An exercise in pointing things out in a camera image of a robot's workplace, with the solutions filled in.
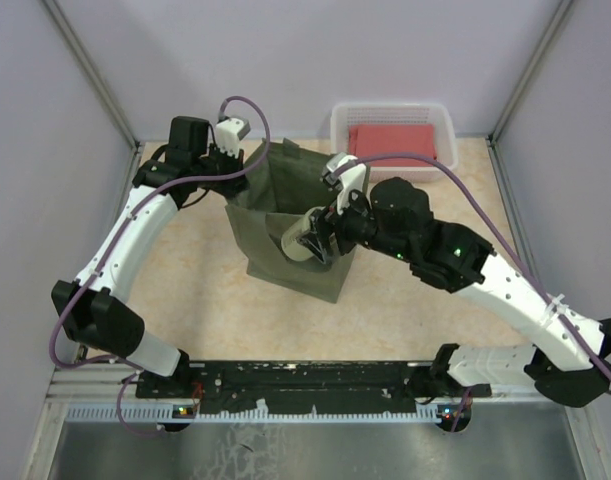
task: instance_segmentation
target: gray wall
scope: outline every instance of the gray wall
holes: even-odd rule
[[[556,0],[61,0],[137,136],[247,95],[279,135],[328,136],[340,101],[446,105],[489,133]]]
[[[501,151],[549,291],[611,317],[611,0],[577,2]]]
[[[129,154],[39,3],[0,0],[0,479],[20,475],[53,371],[51,287],[107,232]]]

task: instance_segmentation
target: red towel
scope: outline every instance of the red towel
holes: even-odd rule
[[[434,125],[356,125],[349,129],[349,152],[357,157],[414,152],[436,159]],[[374,167],[428,167],[420,160],[381,160]]]

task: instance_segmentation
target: purple cable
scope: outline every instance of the purple cable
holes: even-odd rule
[[[463,192],[463,195],[465,195],[465,198],[467,198],[467,200],[472,205],[474,210],[476,210],[476,213],[478,213],[478,215],[483,219],[487,227],[492,231],[492,233],[494,234],[498,242],[503,246],[503,249],[505,249],[507,254],[514,261],[514,263],[519,268],[519,270],[523,273],[523,276],[525,277],[525,279],[532,285],[534,290],[536,290],[536,292],[540,295],[543,301],[545,301],[545,304],[549,305],[551,303],[551,299],[549,295],[547,294],[545,287],[543,287],[543,285],[530,273],[527,266],[521,261],[521,259],[518,257],[516,252],[514,252],[512,247],[509,245],[509,243],[507,243],[507,240],[505,240],[501,232],[498,231],[498,228],[496,228],[496,225],[494,225],[494,222],[492,222],[492,220],[483,211],[483,209],[478,204],[478,202],[476,201],[474,196],[471,194],[471,192],[467,189],[465,184],[461,181],[460,178],[456,176],[454,172],[452,172],[449,168],[447,168],[442,163],[437,162],[433,158],[427,157],[425,155],[420,155],[417,153],[410,153],[410,152],[384,153],[384,154],[379,154],[379,155],[372,155],[369,157],[357,158],[356,160],[354,160],[354,162],[348,162],[342,165],[341,167],[337,168],[334,171],[334,174],[338,177],[342,173],[349,170],[350,168],[356,165],[359,165],[359,164],[366,164],[366,163],[376,162],[378,160],[389,160],[389,159],[396,159],[396,158],[410,158],[412,160],[420,160],[421,162],[427,163],[429,165],[432,165],[433,167],[438,168],[445,175],[447,175],[450,178],[450,180],[452,180],[452,182],[456,184],[456,186],[460,189],[460,191]],[[605,375],[605,377],[611,382],[611,371],[609,370],[609,368],[607,368],[607,365],[605,365],[605,363],[598,357],[598,355],[596,355],[592,351],[592,349],[590,348],[588,343],[585,341],[585,339],[582,337],[582,335],[578,333],[576,328],[574,328],[574,324],[562,313],[559,313],[558,317],[561,323],[563,324],[563,326],[570,333],[570,335],[574,338],[574,340],[576,340],[578,345],[589,356],[592,363],[596,365],[596,368],[598,368],[600,372],[603,375]]]
[[[127,230],[127,227],[129,226],[129,223],[136,217],[136,214],[138,212],[140,212],[143,209],[143,207],[145,205],[147,205],[147,203],[149,203],[158,194],[160,194],[160,193],[162,193],[162,192],[164,192],[164,191],[166,191],[166,190],[168,190],[168,189],[170,189],[172,187],[175,187],[176,185],[182,185],[184,183],[206,182],[206,181],[207,182],[213,182],[213,181],[232,180],[234,178],[241,177],[241,176],[247,174],[248,172],[252,171],[253,169],[258,167],[261,163],[263,163],[265,161],[265,159],[267,158],[267,154],[269,152],[269,144],[270,144],[270,141],[271,141],[271,139],[270,139],[270,131],[269,131],[269,123],[267,122],[267,118],[265,117],[265,114],[260,109],[260,107],[258,105],[256,105],[253,101],[251,101],[250,99],[248,99],[246,97],[241,97],[241,96],[236,95],[236,96],[228,97],[228,98],[226,98],[223,101],[223,103],[221,105],[221,108],[220,108],[220,110],[218,112],[219,118],[221,118],[224,115],[225,109],[227,108],[227,105],[230,102],[232,102],[232,101],[240,101],[240,102],[247,103],[250,107],[252,107],[256,111],[256,113],[258,114],[258,116],[261,119],[261,122],[263,123],[263,128],[265,129],[265,148],[263,149],[263,152],[258,157],[258,159],[253,164],[248,165],[245,168],[243,168],[242,170],[240,170],[238,172],[235,172],[235,173],[229,173],[227,175],[194,176],[194,177],[179,178],[177,180],[172,180],[171,182],[167,182],[166,184],[161,185],[156,190],[152,191],[152,193],[147,195],[143,200],[141,200],[132,209],[132,211],[130,212],[130,218],[126,218],[123,221],[123,223],[121,223],[120,226],[118,227],[118,229],[116,230],[116,234],[114,235],[114,237],[112,237],[112,240],[109,242],[109,245],[107,246],[107,249],[105,250],[103,255],[101,255],[101,258],[99,259],[98,263],[96,264],[95,272],[96,272],[97,275],[98,275],[98,272],[101,272],[103,270],[103,267],[105,266],[105,264],[107,263],[107,260],[109,259],[110,255],[114,251],[114,248],[116,248],[116,245],[118,244],[121,236],[123,235],[125,230]],[[49,358],[52,360],[54,365],[56,365],[58,368],[62,368],[62,369],[78,368],[78,367],[81,367],[83,365],[88,365],[90,363],[100,362],[100,361],[103,361],[103,360],[110,360],[110,361],[119,361],[119,362],[122,362],[122,363],[125,363],[125,364],[129,365],[130,367],[134,367],[134,368],[137,368],[137,369],[141,370],[141,367],[139,367],[138,365],[135,365],[135,364],[129,362],[128,360],[125,360],[124,358],[119,358],[119,357],[116,357],[114,355],[99,355],[99,356],[96,356],[96,357],[93,357],[93,358],[88,358],[86,360],[82,360],[82,361],[76,362],[76,363],[65,363],[65,362],[61,361],[58,358],[58,356],[56,355],[56,340],[58,338],[58,334],[61,331],[61,328],[63,327],[63,324],[65,323],[65,319],[72,312],[72,310],[73,310],[74,306],[76,305],[76,303],[85,294],[85,292],[90,287],[90,285],[94,282],[95,279],[96,279],[96,275],[92,275],[83,285],[81,285],[81,287],[74,294],[72,299],[67,303],[67,305],[63,309],[63,312],[58,317],[58,321],[56,322],[56,325],[54,325],[54,329],[52,330],[52,334],[51,334],[50,339],[49,339]]]
[[[465,409],[465,404],[467,403],[467,399],[469,398],[469,394],[472,391],[472,387],[467,387],[463,392],[463,396],[461,397],[461,403],[458,404],[458,408],[456,409],[456,413],[454,414],[454,423],[452,423],[452,428],[450,429],[451,433],[456,431],[456,425],[458,425],[458,420],[461,418],[461,414]]]
[[[121,425],[123,425],[123,427],[125,427],[125,429],[128,432],[133,433],[134,435],[138,435],[139,437],[143,437],[143,438],[160,437],[161,435],[165,434],[165,430],[154,430],[153,432],[145,432],[143,430],[138,430],[136,428],[130,427],[129,424],[125,421],[125,418],[123,417],[123,412],[121,411],[121,401],[123,399],[123,395],[125,394],[125,390],[127,390],[127,386],[130,383],[132,383],[132,381],[137,376],[138,376],[138,372],[133,373],[132,375],[127,377],[127,379],[123,382],[123,386],[121,387],[120,391],[118,392],[118,397],[116,397],[116,415],[118,416],[118,421]]]

